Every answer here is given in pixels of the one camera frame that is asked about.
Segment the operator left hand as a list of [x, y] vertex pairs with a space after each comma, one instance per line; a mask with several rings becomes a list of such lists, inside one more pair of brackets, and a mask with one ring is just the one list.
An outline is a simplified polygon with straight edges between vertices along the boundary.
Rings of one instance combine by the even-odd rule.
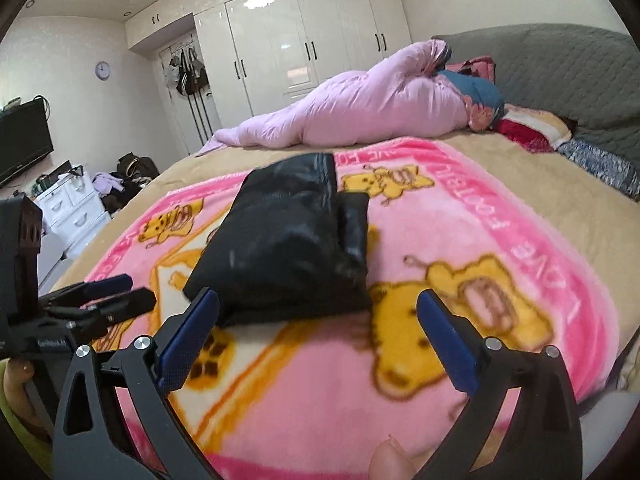
[[31, 362], [15, 358], [5, 360], [3, 364], [2, 391], [11, 412], [30, 434], [41, 441], [49, 442], [50, 436], [40, 422], [34, 404], [26, 392], [26, 386], [35, 375], [35, 367]]

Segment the operator thumb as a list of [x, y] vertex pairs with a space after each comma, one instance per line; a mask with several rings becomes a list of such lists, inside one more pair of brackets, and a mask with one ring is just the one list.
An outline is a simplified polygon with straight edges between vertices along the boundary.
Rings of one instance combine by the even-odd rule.
[[404, 448], [392, 436], [374, 451], [369, 465], [370, 480], [412, 480], [416, 467]]

